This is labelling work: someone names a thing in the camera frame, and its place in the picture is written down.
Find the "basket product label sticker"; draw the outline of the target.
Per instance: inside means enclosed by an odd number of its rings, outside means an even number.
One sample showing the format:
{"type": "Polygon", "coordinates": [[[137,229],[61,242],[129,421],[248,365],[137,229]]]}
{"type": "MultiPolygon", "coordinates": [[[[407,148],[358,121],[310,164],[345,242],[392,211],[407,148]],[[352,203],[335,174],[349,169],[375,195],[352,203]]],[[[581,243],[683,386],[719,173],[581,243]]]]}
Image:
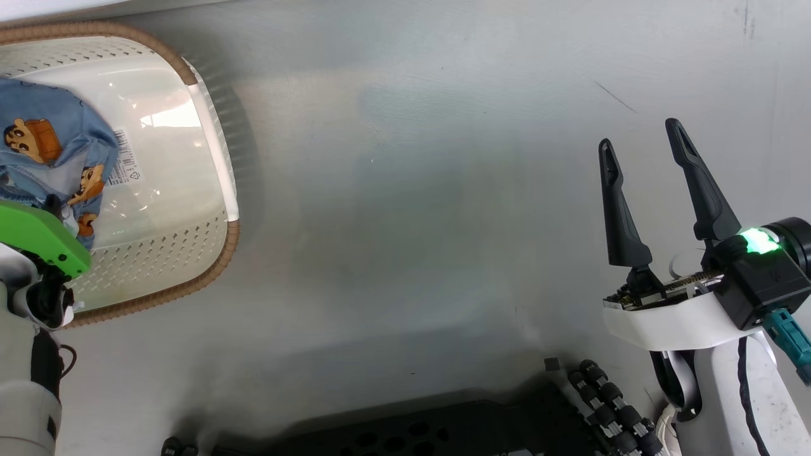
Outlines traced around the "basket product label sticker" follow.
{"type": "Polygon", "coordinates": [[[118,141],[118,158],[115,162],[106,185],[109,187],[136,184],[144,178],[138,159],[134,155],[133,142],[124,128],[114,130],[118,141]]]}

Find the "blue cartoon-print garment with face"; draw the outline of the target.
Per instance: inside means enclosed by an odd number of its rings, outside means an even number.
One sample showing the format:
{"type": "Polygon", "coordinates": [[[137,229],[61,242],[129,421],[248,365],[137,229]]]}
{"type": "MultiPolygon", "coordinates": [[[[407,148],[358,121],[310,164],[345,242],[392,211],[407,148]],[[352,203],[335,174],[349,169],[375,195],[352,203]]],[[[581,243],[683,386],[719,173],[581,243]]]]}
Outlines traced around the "blue cartoon-print garment with face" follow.
{"type": "Polygon", "coordinates": [[[0,78],[0,200],[40,210],[55,194],[61,222],[91,250],[117,158],[113,128],[89,103],[63,87],[0,78]]]}

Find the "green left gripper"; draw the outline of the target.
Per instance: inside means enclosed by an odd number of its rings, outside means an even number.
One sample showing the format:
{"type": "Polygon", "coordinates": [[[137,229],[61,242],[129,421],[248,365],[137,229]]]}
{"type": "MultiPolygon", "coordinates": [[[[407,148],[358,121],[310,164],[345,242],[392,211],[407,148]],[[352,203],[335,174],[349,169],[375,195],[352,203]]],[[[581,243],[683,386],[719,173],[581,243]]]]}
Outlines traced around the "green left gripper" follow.
{"type": "Polygon", "coordinates": [[[0,243],[29,252],[72,278],[89,271],[90,252],[61,222],[61,200],[49,194],[39,208],[0,201],[0,243]]]}

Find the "cream perforated laundry basket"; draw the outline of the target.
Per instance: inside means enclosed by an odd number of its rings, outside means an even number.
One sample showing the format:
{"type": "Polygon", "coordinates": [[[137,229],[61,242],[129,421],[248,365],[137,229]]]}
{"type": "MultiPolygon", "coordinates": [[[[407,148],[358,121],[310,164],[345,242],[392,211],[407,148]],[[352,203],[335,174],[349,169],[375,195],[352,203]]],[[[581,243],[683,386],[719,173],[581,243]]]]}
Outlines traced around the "cream perforated laundry basket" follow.
{"type": "Polygon", "coordinates": [[[72,327],[135,314],[208,286],[239,240],[234,170],[205,81],[168,44],[110,22],[0,29],[0,76],[66,87],[124,128],[144,178],[107,186],[70,287],[72,327]]]}

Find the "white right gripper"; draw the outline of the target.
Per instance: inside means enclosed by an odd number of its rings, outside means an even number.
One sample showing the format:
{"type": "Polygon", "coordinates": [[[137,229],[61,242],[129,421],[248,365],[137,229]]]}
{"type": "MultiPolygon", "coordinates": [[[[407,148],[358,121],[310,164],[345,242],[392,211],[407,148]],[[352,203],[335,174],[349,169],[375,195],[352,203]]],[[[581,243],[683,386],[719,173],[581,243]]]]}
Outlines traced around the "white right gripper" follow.
{"type": "MultiPolygon", "coordinates": [[[[696,217],[693,233],[710,252],[736,236],[741,223],[684,125],[668,118],[665,129],[673,158],[686,176],[696,217]]],[[[608,262],[629,270],[625,285],[603,300],[608,331],[649,352],[704,350],[761,332],[761,326],[740,330],[728,317],[715,292],[724,277],[721,272],[698,272],[665,286],[661,283],[649,268],[651,250],[632,219],[623,174],[608,138],[599,143],[599,166],[608,262]]]]}

